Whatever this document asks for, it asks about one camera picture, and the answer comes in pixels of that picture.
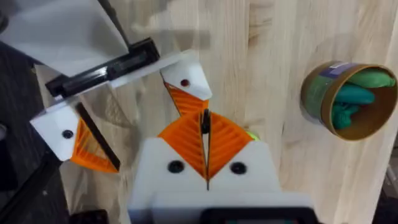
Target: orange gripper pad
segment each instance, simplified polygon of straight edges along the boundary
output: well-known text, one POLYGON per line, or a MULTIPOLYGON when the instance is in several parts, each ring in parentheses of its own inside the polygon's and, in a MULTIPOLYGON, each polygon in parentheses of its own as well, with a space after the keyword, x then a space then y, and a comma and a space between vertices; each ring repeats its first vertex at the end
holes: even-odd
POLYGON ((164 83, 167 91, 169 91, 175 106, 181 116, 196 111, 203 111, 209 105, 208 100, 201 100, 195 96, 190 95, 168 83, 164 83))
POLYGON ((181 116, 167 126, 158 137, 164 139, 203 178, 206 178, 206 162, 201 138, 201 111, 181 116))
POLYGON ((82 118, 79 119, 75 147, 70 160, 89 169, 118 172, 82 118))
POLYGON ((252 138, 232 121, 210 113, 208 180, 221 170, 252 138))

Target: green object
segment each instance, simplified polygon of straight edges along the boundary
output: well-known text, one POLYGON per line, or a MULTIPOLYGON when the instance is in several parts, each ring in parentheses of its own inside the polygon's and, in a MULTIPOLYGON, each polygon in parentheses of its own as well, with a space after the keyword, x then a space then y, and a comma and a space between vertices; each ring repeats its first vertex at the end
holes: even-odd
POLYGON ((391 78, 386 72, 377 68, 368 68, 355 73, 348 82, 354 83, 364 88, 379 88, 394 86, 396 80, 391 78))
POLYGON ((251 133, 250 131, 246 131, 246 133, 248 135, 250 135, 250 137, 253 138, 253 140, 260 141, 260 139, 255 134, 251 133))
POLYGON ((335 129, 343 129, 351 126, 351 115, 358 112, 358 105, 347 103, 335 103, 331 109, 331 119, 335 129))
POLYGON ((360 86, 344 84, 338 91, 335 102, 367 105, 374 102, 374 94, 360 86))

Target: white plastic part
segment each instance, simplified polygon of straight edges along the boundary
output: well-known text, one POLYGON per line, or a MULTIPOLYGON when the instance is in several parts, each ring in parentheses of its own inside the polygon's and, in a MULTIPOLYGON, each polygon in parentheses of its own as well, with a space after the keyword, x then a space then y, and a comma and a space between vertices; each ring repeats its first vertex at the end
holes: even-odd
POLYGON ((212 96, 199 59, 192 50, 183 52, 181 60, 162 68, 160 73, 166 83, 171 84, 201 100, 208 100, 212 96), (183 86, 182 80, 186 80, 188 85, 183 86))
POLYGON ((180 174, 167 170, 170 161, 183 159, 163 139, 147 140, 141 151, 128 206, 133 223, 198 223, 202 211, 216 207, 312 207, 308 196, 281 191, 264 142, 249 142, 210 180, 209 189, 188 164, 180 174), (232 173, 234 162, 244 163, 247 172, 232 173))
POLYGON ((280 192, 280 185, 268 145, 249 142, 210 180, 210 191, 280 192), (245 174, 231 172, 231 164, 242 162, 245 174))
POLYGON ((308 207, 313 204, 306 194, 292 192, 175 192, 159 193, 152 204, 152 218, 157 224, 199 223, 207 208, 308 207))
POLYGON ((0 40, 68 76, 128 53, 97 0, 6 0, 0 40))
POLYGON ((77 100, 70 99, 47 108, 30 123, 61 161, 72 157, 79 115, 75 112, 77 100), (72 138, 62 136, 64 130, 74 133, 72 138))
POLYGON ((150 219, 150 208, 156 193, 206 191, 204 178, 186 162, 181 173, 169 172, 167 167, 170 162, 184 162, 184 159, 163 139, 146 139, 140 150, 138 173, 127 207, 133 223, 145 223, 150 219))

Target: black screw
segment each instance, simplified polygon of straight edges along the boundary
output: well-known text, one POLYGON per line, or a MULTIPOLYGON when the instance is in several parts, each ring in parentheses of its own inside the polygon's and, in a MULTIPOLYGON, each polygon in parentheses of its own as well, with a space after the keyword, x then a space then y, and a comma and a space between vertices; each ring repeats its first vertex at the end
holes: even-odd
POLYGON ((181 173, 184 170, 184 163, 181 161, 171 161, 167 169, 173 174, 181 173))
POLYGON ((229 167, 234 174, 242 175, 245 174, 248 168, 243 162, 233 162, 229 167))
POLYGON ((189 86, 190 83, 189 83, 189 80, 184 79, 184 80, 181 80, 180 84, 181 84, 181 86, 187 87, 187 86, 189 86))
POLYGON ((73 132, 71 130, 62 131, 62 136, 66 139, 70 139, 73 137, 73 132))

